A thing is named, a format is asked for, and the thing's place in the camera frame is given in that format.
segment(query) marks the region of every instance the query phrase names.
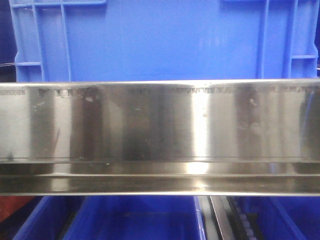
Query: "blue plastic container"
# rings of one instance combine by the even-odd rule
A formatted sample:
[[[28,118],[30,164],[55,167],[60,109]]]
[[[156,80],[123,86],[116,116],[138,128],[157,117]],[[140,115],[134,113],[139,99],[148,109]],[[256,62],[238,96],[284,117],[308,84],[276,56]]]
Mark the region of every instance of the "blue plastic container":
[[[205,240],[193,196],[91,196],[63,240]]]
[[[244,213],[257,213],[265,240],[320,239],[320,197],[239,197],[236,201]]]
[[[10,0],[19,82],[314,78],[319,0]]]
[[[81,196],[44,196],[13,240],[56,240],[83,199]]]

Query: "red surface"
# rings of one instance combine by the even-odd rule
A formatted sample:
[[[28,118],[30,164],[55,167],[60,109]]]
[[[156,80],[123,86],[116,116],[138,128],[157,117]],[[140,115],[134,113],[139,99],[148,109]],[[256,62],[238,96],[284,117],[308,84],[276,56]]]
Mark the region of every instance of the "red surface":
[[[33,196],[0,196],[0,222],[27,204]]]

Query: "blue plastic crate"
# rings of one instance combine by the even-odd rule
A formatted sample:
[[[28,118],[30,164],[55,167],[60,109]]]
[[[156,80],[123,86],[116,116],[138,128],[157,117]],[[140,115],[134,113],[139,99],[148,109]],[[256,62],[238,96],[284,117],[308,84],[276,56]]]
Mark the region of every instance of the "blue plastic crate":
[[[56,240],[83,199],[82,196],[43,197],[13,240]]]
[[[91,196],[63,240],[205,240],[193,196]]]
[[[0,0],[0,65],[13,63],[16,53],[9,0]]]
[[[239,197],[236,201],[244,213],[257,214],[264,240],[320,239],[320,197]]]
[[[319,0],[10,0],[19,82],[314,78]]]

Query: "stainless steel channel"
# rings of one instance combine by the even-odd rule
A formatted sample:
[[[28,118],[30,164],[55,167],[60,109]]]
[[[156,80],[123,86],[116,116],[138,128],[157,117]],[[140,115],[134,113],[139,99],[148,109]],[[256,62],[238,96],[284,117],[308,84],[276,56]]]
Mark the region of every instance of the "stainless steel channel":
[[[320,195],[320,81],[0,84],[0,194]]]

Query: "stainless steel beam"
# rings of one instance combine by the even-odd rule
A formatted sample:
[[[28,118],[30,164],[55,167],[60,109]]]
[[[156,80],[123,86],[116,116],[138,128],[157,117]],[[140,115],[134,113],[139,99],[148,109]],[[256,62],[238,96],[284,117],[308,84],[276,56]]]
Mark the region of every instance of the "stainless steel beam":
[[[320,81],[0,84],[0,194],[320,195]]]

